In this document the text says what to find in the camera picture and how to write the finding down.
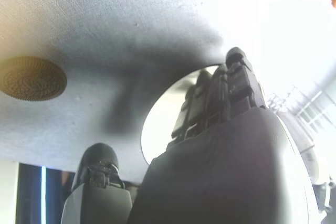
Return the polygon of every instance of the robotic hand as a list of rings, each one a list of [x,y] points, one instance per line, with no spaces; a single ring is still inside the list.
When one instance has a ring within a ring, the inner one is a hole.
[[[90,147],[62,224],[319,223],[312,185],[286,127],[239,48],[185,97],[167,151],[131,204],[111,147]]]

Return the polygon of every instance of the white wall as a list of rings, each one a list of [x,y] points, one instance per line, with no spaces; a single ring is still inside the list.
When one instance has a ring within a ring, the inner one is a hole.
[[[0,223],[15,224],[19,163],[0,159]]]

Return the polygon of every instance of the brown round cookie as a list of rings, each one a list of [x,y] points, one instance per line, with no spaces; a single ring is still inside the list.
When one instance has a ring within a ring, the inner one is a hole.
[[[0,63],[0,90],[26,101],[45,101],[64,92],[67,77],[54,63],[17,57]]]

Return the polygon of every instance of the textured fabric surface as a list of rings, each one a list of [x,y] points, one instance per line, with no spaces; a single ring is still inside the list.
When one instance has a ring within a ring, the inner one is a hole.
[[[0,0],[0,60],[46,58],[68,78],[50,101],[0,93],[0,156],[75,170],[86,147],[104,142],[116,150],[121,177],[140,182],[142,125],[167,87],[223,61],[232,46],[256,73],[264,70],[266,92],[279,87],[284,67],[289,79],[298,63],[302,74],[315,73],[316,55],[326,71],[336,34],[329,7],[330,0]]]

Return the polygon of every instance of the vertical white light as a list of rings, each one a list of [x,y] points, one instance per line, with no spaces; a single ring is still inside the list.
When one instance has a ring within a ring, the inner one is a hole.
[[[46,167],[41,169],[41,224],[46,224]]]

